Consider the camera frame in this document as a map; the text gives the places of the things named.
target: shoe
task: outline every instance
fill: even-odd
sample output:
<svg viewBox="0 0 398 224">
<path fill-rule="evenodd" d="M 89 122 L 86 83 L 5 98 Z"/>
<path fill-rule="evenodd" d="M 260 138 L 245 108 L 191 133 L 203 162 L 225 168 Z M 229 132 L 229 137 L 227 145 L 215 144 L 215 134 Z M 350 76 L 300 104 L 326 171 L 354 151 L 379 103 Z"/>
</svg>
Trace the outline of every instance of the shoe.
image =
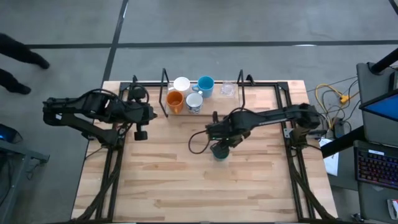
<svg viewBox="0 0 398 224">
<path fill-rule="evenodd" d="M 37 65 L 40 66 L 40 68 L 43 69 L 48 69 L 50 67 L 50 63 L 46 61 L 42 56 L 40 56 L 38 53 L 33 53 L 34 57 L 37 58 Z"/>
<path fill-rule="evenodd" d="M 12 89 L 8 89 L 11 93 L 20 93 L 22 95 L 28 95 L 32 90 L 23 84 L 18 84 Z"/>
</svg>

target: monitor screen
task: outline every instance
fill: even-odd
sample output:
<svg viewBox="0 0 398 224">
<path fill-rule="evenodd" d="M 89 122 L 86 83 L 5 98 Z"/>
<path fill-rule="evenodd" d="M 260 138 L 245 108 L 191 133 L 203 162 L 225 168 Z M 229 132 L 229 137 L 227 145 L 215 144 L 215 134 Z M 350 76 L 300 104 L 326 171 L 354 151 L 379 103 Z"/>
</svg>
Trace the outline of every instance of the monitor screen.
<svg viewBox="0 0 398 224">
<path fill-rule="evenodd" d="M 385 99 L 366 105 L 364 109 L 386 118 L 398 120 L 398 95 L 392 95 Z"/>
</svg>

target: paper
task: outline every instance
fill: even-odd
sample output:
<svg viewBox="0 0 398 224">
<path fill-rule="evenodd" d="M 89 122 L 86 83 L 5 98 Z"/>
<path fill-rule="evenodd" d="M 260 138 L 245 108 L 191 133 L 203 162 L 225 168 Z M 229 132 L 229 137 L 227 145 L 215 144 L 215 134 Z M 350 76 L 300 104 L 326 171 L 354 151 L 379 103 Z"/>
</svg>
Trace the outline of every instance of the paper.
<svg viewBox="0 0 398 224">
<path fill-rule="evenodd" d="M 325 144 L 328 144 L 331 142 L 330 139 L 325 139 L 321 138 L 319 141 L 319 145 L 322 147 Z M 331 155 L 329 157 L 326 157 L 323 159 L 323 162 L 325 163 L 326 167 L 326 172 L 331 175 L 337 176 L 337 171 L 338 171 L 338 152 L 334 155 Z"/>
</svg>

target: wooden tabletop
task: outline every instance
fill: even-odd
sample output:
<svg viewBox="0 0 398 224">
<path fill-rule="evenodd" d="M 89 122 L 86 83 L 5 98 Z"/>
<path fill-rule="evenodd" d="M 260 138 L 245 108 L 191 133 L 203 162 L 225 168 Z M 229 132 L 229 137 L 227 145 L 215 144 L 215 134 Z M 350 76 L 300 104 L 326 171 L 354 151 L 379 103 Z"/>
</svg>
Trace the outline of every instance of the wooden tabletop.
<svg viewBox="0 0 398 224">
<path fill-rule="evenodd" d="M 308 103 L 303 81 L 286 82 L 293 104 Z M 103 88 L 118 93 L 119 82 L 104 82 Z M 158 118 L 146 126 L 148 140 L 135 141 L 133 128 L 128 134 L 114 222 L 297 221 L 280 124 L 252 130 L 251 136 L 232 149 L 226 160 L 218 162 L 209 149 L 195 155 L 187 146 L 189 137 L 204 130 L 211 117 L 166 118 L 157 102 L 159 88 L 147 89 Z M 246 108 L 277 108 L 273 88 L 247 87 L 245 92 Z M 198 135 L 193 139 L 193 150 L 203 149 L 206 142 L 205 134 Z M 87 153 L 99 147 L 98 142 L 92 141 Z M 311 190 L 328 212 L 337 217 L 321 152 L 308 147 L 303 156 Z M 72 218 L 82 214 L 98 193 L 105 158 L 103 149 L 85 161 Z M 104 203 L 104 214 L 108 202 L 109 197 Z M 302 205 L 306 211 L 304 199 Z"/>
</svg>

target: gray floor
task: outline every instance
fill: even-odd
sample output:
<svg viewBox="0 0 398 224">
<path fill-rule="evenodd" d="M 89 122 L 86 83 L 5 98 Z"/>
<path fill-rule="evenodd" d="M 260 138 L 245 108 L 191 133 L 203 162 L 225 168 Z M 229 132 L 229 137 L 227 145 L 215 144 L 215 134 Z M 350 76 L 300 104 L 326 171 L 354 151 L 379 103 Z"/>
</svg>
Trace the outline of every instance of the gray floor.
<svg viewBox="0 0 398 224">
<path fill-rule="evenodd" d="M 0 0 L 0 32 L 27 44 L 110 44 L 123 0 Z M 119 43 L 397 40 L 398 17 L 388 0 L 130 0 Z M 110 80 L 159 80 L 201 75 L 235 79 L 240 69 L 257 80 L 305 80 L 307 90 L 356 75 L 359 62 L 375 62 L 398 45 L 317 47 L 192 47 L 117 49 Z M 47 126 L 42 101 L 76 97 L 101 86 L 109 49 L 37 49 L 49 70 L 0 55 L 0 67 L 32 87 L 28 96 L 0 88 L 0 123 L 18 129 L 25 144 L 51 155 L 24 183 L 13 223 L 70 218 L 87 141 L 70 128 Z M 348 89 L 355 79 L 334 85 Z M 314 92 L 308 92 L 317 105 Z M 359 100 L 345 111 L 347 116 Z M 326 95 L 327 105 L 336 97 Z M 354 110 L 353 128 L 362 125 Z M 332 188 L 339 217 L 359 212 L 358 194 Z"/>
</svg>

